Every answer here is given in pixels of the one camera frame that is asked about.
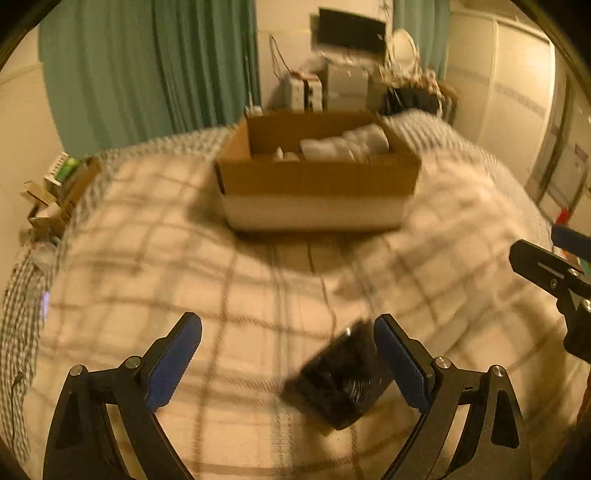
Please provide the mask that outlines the white suitcase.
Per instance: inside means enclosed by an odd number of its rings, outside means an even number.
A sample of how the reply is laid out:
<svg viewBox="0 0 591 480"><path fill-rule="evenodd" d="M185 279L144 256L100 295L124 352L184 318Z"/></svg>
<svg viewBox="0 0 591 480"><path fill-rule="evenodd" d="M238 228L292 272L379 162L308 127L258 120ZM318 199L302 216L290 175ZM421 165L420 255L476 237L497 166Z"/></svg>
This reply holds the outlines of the white suitcase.
<svg viewBox="0 0 591 480"><path fill-rule="evenodd" d="M288 110L322 111L322 82L315 74L294 73L283 79L283 101Z"/></svg>

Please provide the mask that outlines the black wall television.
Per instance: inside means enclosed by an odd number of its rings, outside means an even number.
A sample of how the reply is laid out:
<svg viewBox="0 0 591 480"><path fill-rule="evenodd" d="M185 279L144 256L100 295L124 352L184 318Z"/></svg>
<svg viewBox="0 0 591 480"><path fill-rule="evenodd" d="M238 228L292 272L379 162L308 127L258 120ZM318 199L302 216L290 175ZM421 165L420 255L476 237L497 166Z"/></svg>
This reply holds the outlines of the black wall television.
<svg viewBox="0 0 591 480"><path fill-rule="evenodd" d="M341 10L318 9L318 43L375 55L386 51L383 21Z"/></svg>

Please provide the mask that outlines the black pouch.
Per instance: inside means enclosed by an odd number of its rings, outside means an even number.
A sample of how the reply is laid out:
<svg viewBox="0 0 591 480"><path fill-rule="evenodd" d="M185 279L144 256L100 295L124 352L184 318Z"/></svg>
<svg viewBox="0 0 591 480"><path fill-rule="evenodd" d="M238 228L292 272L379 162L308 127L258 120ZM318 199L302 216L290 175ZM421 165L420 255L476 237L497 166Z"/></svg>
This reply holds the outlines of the black pouch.
<svg viewBox="0 0 591 480"><path fill-rule="evenodd" d="M322 430L344 430L362 418L392 382L377 352L373 323L359 320L288 378L280 398Z"/></svg>

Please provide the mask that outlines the red fire extinguisher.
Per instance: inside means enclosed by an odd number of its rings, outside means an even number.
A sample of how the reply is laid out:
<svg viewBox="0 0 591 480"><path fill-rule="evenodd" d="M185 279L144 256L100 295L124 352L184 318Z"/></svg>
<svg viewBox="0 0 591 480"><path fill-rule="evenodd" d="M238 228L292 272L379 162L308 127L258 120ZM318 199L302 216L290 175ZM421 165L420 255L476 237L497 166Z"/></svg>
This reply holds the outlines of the red fire extinguisher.
<svg viewBox="0 0 591 480"><path fill-rule="evenodd" d="M562 209L556 219L557 225L567 225L571 217L571 212L568 209Z"/></svg>

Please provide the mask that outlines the white bear figurine blue hat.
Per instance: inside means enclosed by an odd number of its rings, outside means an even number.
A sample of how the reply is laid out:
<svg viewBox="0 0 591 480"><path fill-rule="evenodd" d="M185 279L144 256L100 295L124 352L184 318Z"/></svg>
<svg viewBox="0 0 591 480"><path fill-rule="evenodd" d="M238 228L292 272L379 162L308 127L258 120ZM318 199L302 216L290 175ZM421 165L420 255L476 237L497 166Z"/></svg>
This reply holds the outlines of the white bear figurine blue hat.
<svg viewBox="0 0 591 480"><path fill-rule="evenodd" d="M298 162L300 161L301 158L299 155L297 155L297 153L294 152L290 152L290 151L284 151L283 149L281 149L280 147L276 149L276 151L274 151L273 153L273 161L276 162Z"/></svg>

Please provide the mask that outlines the side cardboard box with items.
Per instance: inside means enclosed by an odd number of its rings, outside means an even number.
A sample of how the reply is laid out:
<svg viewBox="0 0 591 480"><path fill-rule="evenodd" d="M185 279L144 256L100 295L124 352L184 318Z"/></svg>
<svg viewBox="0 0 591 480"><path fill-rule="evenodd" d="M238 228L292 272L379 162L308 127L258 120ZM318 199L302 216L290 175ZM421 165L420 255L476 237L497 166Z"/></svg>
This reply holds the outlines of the side cardboard box with items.
<svg viewBox="0 0 591 480"><path fill-rule="evenodd" d="M78 159L61 152L41 183L25 182L20 196L32 205L27 220L34 235L61 238L78 202L100 172L94 156Z"/></svg>

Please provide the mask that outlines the brown cardboard box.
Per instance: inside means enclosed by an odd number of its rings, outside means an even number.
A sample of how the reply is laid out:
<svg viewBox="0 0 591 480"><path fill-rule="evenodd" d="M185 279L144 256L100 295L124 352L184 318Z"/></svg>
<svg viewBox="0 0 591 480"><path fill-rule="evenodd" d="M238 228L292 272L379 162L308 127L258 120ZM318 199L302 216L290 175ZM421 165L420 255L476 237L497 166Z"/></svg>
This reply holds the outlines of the brown cardboard box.
<svg viewBox="0 0 591 480"><path fill-rule="evenodd" d="M308 161L300 142L381 126L390 152L367 162ZM298 162L273 161L277 148ZM370 112L267 112L238 123L213 168L228 225L235 231L362 232L401 224L422 162Z"/></svg>

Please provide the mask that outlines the black jacket on chair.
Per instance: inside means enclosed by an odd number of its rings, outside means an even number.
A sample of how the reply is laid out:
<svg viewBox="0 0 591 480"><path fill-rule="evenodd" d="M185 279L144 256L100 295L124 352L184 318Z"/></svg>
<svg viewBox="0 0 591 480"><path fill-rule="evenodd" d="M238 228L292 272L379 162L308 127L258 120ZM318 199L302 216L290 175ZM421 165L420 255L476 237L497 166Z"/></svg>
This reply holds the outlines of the black jacket on chair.
<svg viewBox="0 0 591 480"><path fill-rule="evenodd" d="M383 116L400 114L407 110L421 110L441 116L443 107L439 97L424 88L389 86L379 112Z"/></svg>

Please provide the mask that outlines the smartphone with lit screen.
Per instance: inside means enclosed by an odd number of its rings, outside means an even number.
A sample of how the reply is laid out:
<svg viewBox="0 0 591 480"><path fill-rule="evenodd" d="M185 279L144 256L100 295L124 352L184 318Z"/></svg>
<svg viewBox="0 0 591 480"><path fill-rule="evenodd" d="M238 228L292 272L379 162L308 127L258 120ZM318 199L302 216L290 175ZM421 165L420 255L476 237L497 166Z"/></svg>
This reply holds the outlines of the smartphone with lit screen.
<svg viewBox="0 0 591 480"><path fill-rule="evenodd" d="M44 322L47 321L48 312L49 312L49 303L50 303L50 294L48 291L45 291L42 295L41 299L41 315Z"/></svg>

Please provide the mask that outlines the white sliding wardrobe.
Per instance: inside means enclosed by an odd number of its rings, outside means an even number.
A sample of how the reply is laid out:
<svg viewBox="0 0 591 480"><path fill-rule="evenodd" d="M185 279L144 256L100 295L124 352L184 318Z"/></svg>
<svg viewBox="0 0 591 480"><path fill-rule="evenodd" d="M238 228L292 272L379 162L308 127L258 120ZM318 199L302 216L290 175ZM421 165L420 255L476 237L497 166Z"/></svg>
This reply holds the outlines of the white sliding wardrobe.
<svg viewBox="0 0 591 480"><path fill-rule="evenodd" d="M480 11L451 14L446 80L458 93L453 127L522 184L546 135L555 65L555 49L539 30Z"/></svg>

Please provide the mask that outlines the large green curtain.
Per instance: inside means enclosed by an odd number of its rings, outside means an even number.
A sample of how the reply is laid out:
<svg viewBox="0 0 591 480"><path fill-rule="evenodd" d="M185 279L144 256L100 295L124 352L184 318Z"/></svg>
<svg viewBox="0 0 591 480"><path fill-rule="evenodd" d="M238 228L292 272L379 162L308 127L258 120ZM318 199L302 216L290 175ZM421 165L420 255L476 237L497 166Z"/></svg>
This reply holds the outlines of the large green curtain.
<svg viewBox="0 0 591 480"><path fill-rule="evenodd" d="M77 158L231 125L260 100L252 1L62 1L40 24L39 56Z"/></svg>

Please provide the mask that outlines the silver mini fridge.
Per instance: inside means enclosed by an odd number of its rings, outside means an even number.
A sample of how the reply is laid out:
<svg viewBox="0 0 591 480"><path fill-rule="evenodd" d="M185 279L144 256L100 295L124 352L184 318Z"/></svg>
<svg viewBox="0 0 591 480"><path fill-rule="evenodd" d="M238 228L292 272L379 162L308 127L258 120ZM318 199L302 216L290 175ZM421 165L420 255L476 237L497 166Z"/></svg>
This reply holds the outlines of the silver mini fridge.
<svg viewBox="0 0 591 480"><path fill-rule="evenodd" d="M363 111L367 108L369 76L353 65L328 64L322 71L322 93L327 111Z"/></svg>

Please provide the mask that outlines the narrow green curtain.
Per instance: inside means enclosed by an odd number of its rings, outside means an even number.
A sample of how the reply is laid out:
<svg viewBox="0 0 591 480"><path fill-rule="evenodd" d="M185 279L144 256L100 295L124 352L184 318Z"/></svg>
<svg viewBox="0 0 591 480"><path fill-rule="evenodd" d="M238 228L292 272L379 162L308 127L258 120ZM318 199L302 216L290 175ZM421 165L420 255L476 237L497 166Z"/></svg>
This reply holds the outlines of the narrow green curtain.
<svg viewBox="0 0 591 480"><path fill-rule="evenodd" d="M438 79L445 73L450 24L449 0L394 1L394 30L404 29L411 35L422 68L432 68Z"/></svg>

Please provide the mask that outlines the white fluffy cloth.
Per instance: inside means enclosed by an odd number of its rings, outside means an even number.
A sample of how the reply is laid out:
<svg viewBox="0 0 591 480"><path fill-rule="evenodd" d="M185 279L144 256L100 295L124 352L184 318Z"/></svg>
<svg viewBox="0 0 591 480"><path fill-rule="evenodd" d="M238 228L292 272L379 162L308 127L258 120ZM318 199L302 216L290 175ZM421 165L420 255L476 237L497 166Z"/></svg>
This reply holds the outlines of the white fluffy cloth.
<svg viewBox="0 0 591 480"><path fill-rule="evenodd" d="M363 163L370 156L388 154L390 142L385 130L373 123L343 132L341 136L301 140L300 149L308 161Z"/></svg>

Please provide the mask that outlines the white oval vanity mirror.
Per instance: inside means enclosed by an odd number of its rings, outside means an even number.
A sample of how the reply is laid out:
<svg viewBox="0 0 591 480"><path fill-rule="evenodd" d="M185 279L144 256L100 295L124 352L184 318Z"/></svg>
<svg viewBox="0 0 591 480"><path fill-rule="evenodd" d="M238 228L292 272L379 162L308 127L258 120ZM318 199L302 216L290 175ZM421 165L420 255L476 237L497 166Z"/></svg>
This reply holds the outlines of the white oval vanity mirror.
<svg viewBox="0 0 591 480"><path fill-rule="evenodd" d="M391 64L397 71L412 70L418 61L419 53L413 37L405 29L396 29L390 43Z"/></svg>

